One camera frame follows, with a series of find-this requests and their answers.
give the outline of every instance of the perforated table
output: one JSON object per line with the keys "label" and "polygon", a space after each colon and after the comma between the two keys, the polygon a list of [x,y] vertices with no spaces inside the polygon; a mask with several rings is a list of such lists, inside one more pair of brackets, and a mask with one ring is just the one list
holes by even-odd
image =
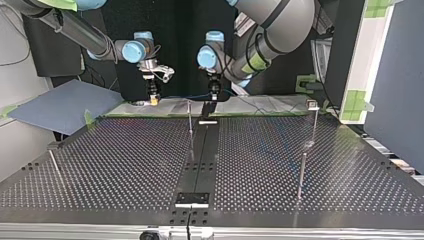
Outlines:
{"label": "perforated table", "polygon": [[0,222],[424,230],[423,187],[334,118],[218,120],[191,138],[187,119],[102,119],[54,152],[59,172],[46,153],[0,184]]}

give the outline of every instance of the white wall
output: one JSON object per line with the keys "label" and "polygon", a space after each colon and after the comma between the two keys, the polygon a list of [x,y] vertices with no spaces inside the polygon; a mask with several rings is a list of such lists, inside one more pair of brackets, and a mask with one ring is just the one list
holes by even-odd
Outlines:
{"label": "white wall", "polygon": [[[22,23],[9,10],[3,11],[23,31]],[[0,15],[0,65],[23,59],[28,45]],[[0,112],[49,90],[45,78],[37,77],[32,57],[26,61],[0,66]],[[0,118],[0,181],[46,151],[53,133],[12,119]]]}
{"label": "white wall", "polygon": [[[365,101],[370,102],[393,9],[394,6],[390,6],[385,17],[362,19],[341,112],[344,110],[347,93],[350,90],[366,91]],[[363,111],[359,121],[342,120],[342,123],[364,124],[366,116],[367,112]]]}

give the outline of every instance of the metal pin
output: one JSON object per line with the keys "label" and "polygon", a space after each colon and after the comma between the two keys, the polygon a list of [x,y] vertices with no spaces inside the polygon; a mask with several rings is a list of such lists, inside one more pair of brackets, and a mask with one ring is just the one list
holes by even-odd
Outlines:
{"label": "metal pin", "polygon": [[191,115],[191,101],[187,101],[187,111],[188,111],[188,123],[190,124],[190,134],[193,134],[193,119]]}
{"label": "metal pin", "polygon": [[312,133],[313,142],[315,142],[315,134],[316,134],[317,124],[318,124],[318,113],[319,113],[319,109],[315,111],[314,132]]}
{"label": "metal pin", "polygon": [[308,157],[307,153],[304,153],[302,156],[302,163],[300,166],[300,179],[299,179],[299,190],[297,192],[297,197],[299,200],[302,199],[302,188],[303,188],[303,180],[305,178],[305,168],[306,168],[306,158]]}
{"label": "metal pin", "polygon": [[49,153],[50,153],[50,157],[51,157],[51,159],[53,161],[54,168],[56,169],[56,171],[59,172],[60,171],[59,170],[59,166],[57,165],[56,158],[54,157],[53,151],[52,150],[49,150]]}

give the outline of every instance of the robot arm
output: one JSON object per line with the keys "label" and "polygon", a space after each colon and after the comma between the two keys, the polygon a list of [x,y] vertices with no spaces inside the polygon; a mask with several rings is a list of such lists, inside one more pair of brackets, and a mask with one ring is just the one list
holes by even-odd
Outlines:
{"label": "robot arm", "polygon": [[254,73],[264,71],[274,58],[294,51],[303,43],[310,32],[315,13],[314,0],[227,2],[254,20],[264,32],[258,33],[251,45],[248,43],[246,53],[239,59],[232,59],[224,52],[222,33],[221,38],[214,38],[211,35],[218,33],[210,32],[197,60],[200,68],[210,76],[224,74],[228,80],[243,87]]}
{"label": "robot arm", "polygon": [[65,35],[87,49],[93,59],[113,60],[115,63],[123,60],[138,64],[139,70],[144,73],[144,79],[147,80],[152,105],[157,105],[160,99],[157,80],[167,83],[175,73],[172,68],[157,64],[156,54],[159,49],[154,45],[151,32],[136,32],[134,40],[114,42],[71,11],[55,9],[37,0],[5,0],[5,2],[22,14],[41,20],[57,33]]}

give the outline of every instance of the black backdrop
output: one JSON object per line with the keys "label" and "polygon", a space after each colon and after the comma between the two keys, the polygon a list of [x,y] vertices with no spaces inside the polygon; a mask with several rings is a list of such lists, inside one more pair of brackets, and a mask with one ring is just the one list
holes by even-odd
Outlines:
{"label": "black backdrop", "polygon": [[[236,10],[225,0],[109,0],[102,12],[112,39],[132,39],[136,31],[153,32],[156,44],[162,46],[160,63],[176,70],[162,87],[164,96],[208,93],[208,79],[196,61],[207,31],[223,31],[227,46],[232,46]],[[124,99],[147,99],[145,81],[134,64],[121,62],[116,71]],[[223,85],[228,88],[230,83],[223,81]]]}

